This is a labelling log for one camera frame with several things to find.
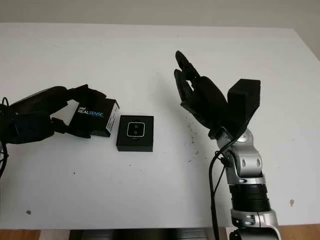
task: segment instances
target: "black square device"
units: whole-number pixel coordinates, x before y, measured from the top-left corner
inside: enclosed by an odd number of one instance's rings
[[[152,152],[154,117],[121,115],[116,147],[120,152]]]

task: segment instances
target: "realsense logo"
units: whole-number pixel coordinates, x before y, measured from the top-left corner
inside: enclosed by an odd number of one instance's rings
[[[88,115],[96,116],[96,117],[100,117],[100,118],[104,117],[104,113],[103,112],[88,111],[88,110],[86,110],[85,107],[79,107],[78,113],[80,113],[80,114],[88,114]]]

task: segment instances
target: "camera lens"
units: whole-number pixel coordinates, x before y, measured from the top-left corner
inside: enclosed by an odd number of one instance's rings
[[[142,138],[145,135],[143,122],[129,122],[126,135],[131,138]]]

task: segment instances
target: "wooden floor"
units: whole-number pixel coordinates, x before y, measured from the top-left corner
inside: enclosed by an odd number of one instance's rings
[[[280,227],[282,240],[320,240],[320,224]],[[0,230],[0,240],[38,240],[39,230]]]

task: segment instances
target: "white label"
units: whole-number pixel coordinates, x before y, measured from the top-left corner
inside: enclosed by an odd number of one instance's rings
[[[105,129],[107,129],[109,131],[109,133],[111,133],[111,130],[112,130],[112,127],[113,127],[113,125],[115,123],[116,116],[117,116],[118,112],[119,112],[118,105],[116,103],[114,103],[112,111],[111,111],[111,114],[109,116],[109,120],[108,120],[108,122],[106,123],[106,126],[105,126]]]

